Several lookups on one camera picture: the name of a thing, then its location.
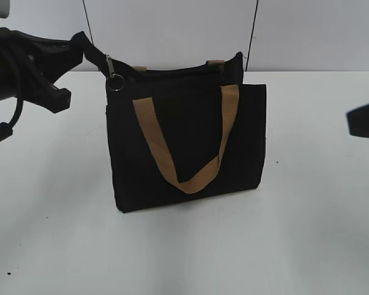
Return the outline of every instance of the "metal ring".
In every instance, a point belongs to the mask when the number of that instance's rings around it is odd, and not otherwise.
[[[118,89],[113,89],[109,86],[109,81],[111,79],[115,79],[115,78],[120,78],[122,79],[123,83],[122,83],[122,86]],[[118,74],[113,74],[112,76],[106,78],[106,88],[108,88],[110,91],[115,91],[115,92],[118,92],[118,91],[121,91],[123,88],[124,88],[124,84],[125,84],[125,79],[122,75],[118,75]]]

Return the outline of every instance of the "black cable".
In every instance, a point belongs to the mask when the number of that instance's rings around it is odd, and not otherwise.
[[[10,48],[12,47],[10,41],[6,40],[5,42],[7,42],[7,45]],[[0,141],[1,141],[12,135],[12,129],[18,122],[20,115],[22,113],[24,99],[22,97],[22,81],[21,81],[22,78],[19,65],[14,60],[11,53],[7,51],[7,49],[0,47],[0,55],[7,61],[7,64],[9,68],[12,70],[12,74],[14,75],[14,78],[17,83],[17,106],[15,108],[15,112],[11,118],[11,121],[8,124],[4,122],[0,124]]]
[[[92,40],[92,44],[94,45],[92,29],[91,29],[91,27],[90,27],[89,16],[87,15],[87,9],[86,9],[85,0],[82,0],[82,2],[83,2],[83,4],[84,4],[84,10],[85,10],[85,15],[86,15],[86,20],[87,20],[87,26],[89,27],[90,38],[91,38],[91,40]]]
[[[254,19],[253,19],[253,26],[252,26],[252,35],[250,36],[250,42],[249,42],[249,45],[248,45],[248,52],[247,52],[246,71],[247,71],[247,68],[248,68],[248,62],[250,60],[250,51],[252,49],[254,27],[256,25],[256,18],[257,18],[257,12],[258,12],[258,2],[259,2],[259,0],[256,0],[256,9],[254,10]]]
[[[7,46],[11,50],[12,56],[17,56],[17,58],[19,59],[19,53],[16,53],[16,51],[19,50],[18,47],[11,42],[8,42]],[[19,66],[19,60],[17,63],[14,63],[10,58],[8,58],[7,62],[10,64],[12,73],[15,76],[15,80],[17,81],[17,96],[16,96],[17,106],[15,108],[15,112],[11,118],[11,121],[8,123],[8,125],[11,128],[13,128],[15,124],[18,122],[20,115],[22,114],[22,111],[23,111],[24,98],[23,98],[22,75],[21,75],[22,66]]]

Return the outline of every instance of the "metal clasp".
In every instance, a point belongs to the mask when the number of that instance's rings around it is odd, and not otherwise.
[[[122,75],[115,73],[112,58],[109,55],[106,55],[106,63],[108,64],[109,71],[109,77],[106,78],[106,88],[115,92],[122,90],[124,88],[125,79]]]

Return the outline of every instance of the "tan tab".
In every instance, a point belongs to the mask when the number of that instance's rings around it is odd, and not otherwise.
[[[212,65],[223,65],[225,63],[224,60],[208,60],[207,61],[207,64],[209,66],[212,66]]]
[[[133,66],[133,68],[138,72],[146,72],[147,67],[145,66]]]

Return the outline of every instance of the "tan handle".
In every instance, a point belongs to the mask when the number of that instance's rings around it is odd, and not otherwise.
[[[147,67],[145,66],[133,66],[133,68],[138,72],[146,72]]]
[[[170,184],[177,187],[186,194],[194,194],[201,191],[212,180],[214,180],[220,170],[221,160],[226,149],[228,136],[237,114],[239,102],[238,85],[221,87],[221,115],[223,118],[223,134],[219,154],[197,172],[189,181],[179,183],[177,171],[173,164],[171,153],[165,142],[159,122],[154,110],[153,99],[151,97],[134,100],[135,113],[140,123],[142,132],[148,142],[150,151],[159,167],[162,176]]]
[[[211,66],[211,65],[224,65],[225,61],[224,60],[208,60],[207,64],[209,66]]]

